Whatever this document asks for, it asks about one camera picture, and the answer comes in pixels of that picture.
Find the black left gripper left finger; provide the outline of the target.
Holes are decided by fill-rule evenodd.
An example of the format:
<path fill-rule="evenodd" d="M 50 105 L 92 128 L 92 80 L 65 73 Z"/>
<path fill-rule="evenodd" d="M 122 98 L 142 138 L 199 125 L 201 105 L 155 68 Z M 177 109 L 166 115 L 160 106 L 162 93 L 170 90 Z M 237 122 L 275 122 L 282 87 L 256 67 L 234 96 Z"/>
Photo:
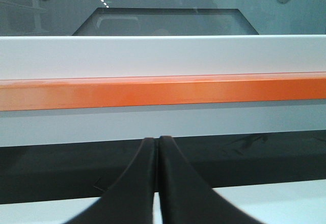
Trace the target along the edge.
<path fill-rule="evenodd" d="M 118 180 L 67 223 L 153 223 L 155 178 L 156 143 L 145 138 Z"/>

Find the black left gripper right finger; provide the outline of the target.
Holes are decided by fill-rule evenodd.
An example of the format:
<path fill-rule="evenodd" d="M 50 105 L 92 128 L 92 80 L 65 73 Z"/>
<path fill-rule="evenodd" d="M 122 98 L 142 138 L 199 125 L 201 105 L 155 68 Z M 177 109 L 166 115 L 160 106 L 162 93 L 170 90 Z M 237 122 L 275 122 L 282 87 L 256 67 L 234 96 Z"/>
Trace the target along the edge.
<path fill-rule="evenodd" d="M 163 223 L 259 223 L 217 194 L 170 136 L 158 143 L 158 191 Z"/>

